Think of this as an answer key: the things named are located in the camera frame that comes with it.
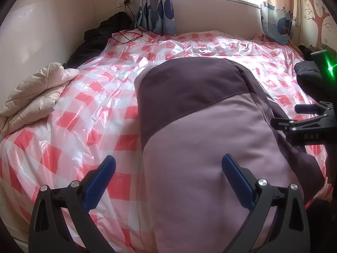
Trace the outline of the lilac and purple garment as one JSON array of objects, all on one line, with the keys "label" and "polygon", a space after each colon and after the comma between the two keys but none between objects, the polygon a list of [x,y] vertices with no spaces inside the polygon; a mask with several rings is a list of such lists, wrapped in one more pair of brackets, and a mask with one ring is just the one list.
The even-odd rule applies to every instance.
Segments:
[{"label": "lilac and purple garment", "polygon": [[249,69],[191,57],[147,66],[134,82],[144,175],[159,252],[221,252],[247,218],[221,160],[230,154],[305,202],[324,186],[316,159],[273,129],[284,111]]}]

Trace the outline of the black jacket on right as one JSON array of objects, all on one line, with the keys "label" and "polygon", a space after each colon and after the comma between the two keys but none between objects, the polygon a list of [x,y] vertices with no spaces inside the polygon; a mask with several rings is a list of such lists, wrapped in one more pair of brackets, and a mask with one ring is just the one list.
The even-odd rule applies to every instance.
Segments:
[{"label": "black jacket on right", "polygon": [[316,102],[328,102],[328,92],[324,87],[324,81],[317,64],[312,59],[311,54],[320,51],[317,47],[306,47],[302,44],[298,46],[302,52],[304,61],[295,65],[296,80],[301,89]]}]

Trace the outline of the pink blue right curtain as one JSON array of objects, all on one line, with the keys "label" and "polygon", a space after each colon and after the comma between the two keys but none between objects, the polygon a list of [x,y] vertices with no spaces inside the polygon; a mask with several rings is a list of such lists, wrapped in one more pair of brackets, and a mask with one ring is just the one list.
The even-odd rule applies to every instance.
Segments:
[{"label": "pink blue right curtain", "polygon": [[299,0],[263,0],[261,23],[267,38],[278,44],[289,44],[298,20]]}]

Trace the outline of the red checkered plastic bed cover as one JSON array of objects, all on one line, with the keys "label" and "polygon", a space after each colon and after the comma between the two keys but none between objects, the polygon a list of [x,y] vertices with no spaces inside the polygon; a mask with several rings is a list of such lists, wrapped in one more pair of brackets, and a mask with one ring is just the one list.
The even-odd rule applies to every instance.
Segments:
[{"label": "red checkered plastic bed cover", "polygon": [[46,118],[1,142],[1,218],[26,241],[39,189],[66,187],[115,157],[113,176],[90,216],[118,252],[157,252],[146,199],[134,80],[150,64],[181,57],[227,58],[249,68],[283,111],[301,119],[297,104],[312,103],[298,86],[290,47],[257,36],[248,41],[207,31],[177,37],[146,33],[128,44],[113,39],[80,66]]}]

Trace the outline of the beige quilted jacket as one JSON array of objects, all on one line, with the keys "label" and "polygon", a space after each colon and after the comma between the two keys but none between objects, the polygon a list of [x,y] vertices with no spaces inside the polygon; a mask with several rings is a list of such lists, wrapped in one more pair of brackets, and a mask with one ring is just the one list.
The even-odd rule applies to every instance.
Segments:
[{"label": "beige quilted jacket", "polygon": [[25,78],[1,107],[1,137],[52,113],[69,82],[77,76],[77,69],[65,69],[60,63],[50,63]]}]

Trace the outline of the beige padded headboard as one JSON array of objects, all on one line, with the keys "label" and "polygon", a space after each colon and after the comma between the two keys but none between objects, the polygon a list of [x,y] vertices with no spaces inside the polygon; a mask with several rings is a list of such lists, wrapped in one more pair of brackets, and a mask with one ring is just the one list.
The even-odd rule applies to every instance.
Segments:
[{"label": "beige padded headboard", "polygon": [[241,0],[172,0],[177,33],[217,30],[253,39],[263,32],[260,7]]}]

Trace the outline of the blue patterned left curtain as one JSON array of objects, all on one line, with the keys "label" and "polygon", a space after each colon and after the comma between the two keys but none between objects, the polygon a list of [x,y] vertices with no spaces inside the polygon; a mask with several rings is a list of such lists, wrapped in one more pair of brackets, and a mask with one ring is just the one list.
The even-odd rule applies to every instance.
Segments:
[{"label": "blue patterned left curtain", "polygon": [[136,24],[143,31],[175,36],[177,27],[172,0],[136,0]]}]

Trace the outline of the black clothes pile by wall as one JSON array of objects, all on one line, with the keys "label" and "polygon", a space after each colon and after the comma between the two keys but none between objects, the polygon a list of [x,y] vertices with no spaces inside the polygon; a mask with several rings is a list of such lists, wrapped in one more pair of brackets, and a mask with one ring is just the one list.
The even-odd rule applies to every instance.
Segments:
[{"label": "black clothes pile by wall", "polygon": [[131,18],[122,11],[100,23],[95,28],[84,33],[84,43],[63,64],[65,69],[76,69],[90,59],[97,57],[106,47],[107,42],[114,33],[133,27]]}]

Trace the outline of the white wall power socket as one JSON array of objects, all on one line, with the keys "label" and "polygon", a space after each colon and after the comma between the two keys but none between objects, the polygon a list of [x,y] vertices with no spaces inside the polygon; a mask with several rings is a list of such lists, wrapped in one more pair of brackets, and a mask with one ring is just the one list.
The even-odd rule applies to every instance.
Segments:
[{"label": "white wall power socket", "polygon": [[131,5],[133,3],[133,0],[117,0],[116,6],[117,7],[124,7],[124,5]]}]

